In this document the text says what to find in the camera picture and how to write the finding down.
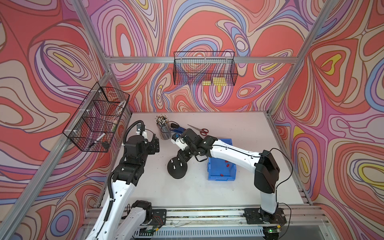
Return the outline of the blue plastic bin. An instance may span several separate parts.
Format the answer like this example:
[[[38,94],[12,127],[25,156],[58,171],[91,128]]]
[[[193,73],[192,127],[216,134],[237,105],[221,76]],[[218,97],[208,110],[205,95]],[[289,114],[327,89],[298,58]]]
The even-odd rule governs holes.
[[[223,159],[208,158],[207,172],[208,181],[230,182],[236,179],[237,166]]]

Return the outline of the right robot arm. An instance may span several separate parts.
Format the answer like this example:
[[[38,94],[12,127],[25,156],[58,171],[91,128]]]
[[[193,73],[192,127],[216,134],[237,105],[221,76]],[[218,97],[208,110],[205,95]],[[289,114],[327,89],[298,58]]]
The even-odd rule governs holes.
[[[187,129],[182,134],[172,135],[171,142],[179,147],[177,156],[172,158],[167,165],[168,173],[174,179],[183,178],[188,170],[187,162],[198,156],[218,158],[242,167],[254,174],[254,186],[260,191],[261,207],[257,214],[262,222],[282,223],[287,221],[278,213],[277,181],[280,177],[280,168],[271,151],[262,153],[246,151],[226,144],[213,136],[204,138],[193,130]]]

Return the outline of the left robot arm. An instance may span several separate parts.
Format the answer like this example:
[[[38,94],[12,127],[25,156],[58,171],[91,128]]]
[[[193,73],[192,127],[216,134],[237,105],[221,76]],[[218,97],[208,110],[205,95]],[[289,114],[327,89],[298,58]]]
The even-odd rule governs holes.
[[[147,138],[142,120],[133,122],[123,137],[123,156],[107,178],[108,197],[92,227],[88,240],[130,240],[142,224],[152,220],[152,204],[137,200],[128,203],[130,195],[144,173],[147,158],[160,151],[159,139]]]

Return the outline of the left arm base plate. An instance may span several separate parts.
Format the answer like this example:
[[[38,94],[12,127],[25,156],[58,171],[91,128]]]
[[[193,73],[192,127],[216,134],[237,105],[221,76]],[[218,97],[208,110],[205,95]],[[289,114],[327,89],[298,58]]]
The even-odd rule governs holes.
[[[154,209],[148,211],[143,208],[135,207],[128,211],[128,214],[122,219],[126,222],[134,219],[143,220],[141,225],[143,226],[163,226],[166,224],[167,210],[166,209]]]

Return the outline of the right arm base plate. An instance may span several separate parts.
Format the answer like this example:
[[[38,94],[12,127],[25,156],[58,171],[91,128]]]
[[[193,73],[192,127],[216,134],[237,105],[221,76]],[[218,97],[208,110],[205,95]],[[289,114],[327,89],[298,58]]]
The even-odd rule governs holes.
[[[243,216],[249,225],[285,225],[287,219],[282,208],[277,208],[274,214],[270,214],[261,208],[246,208]]]

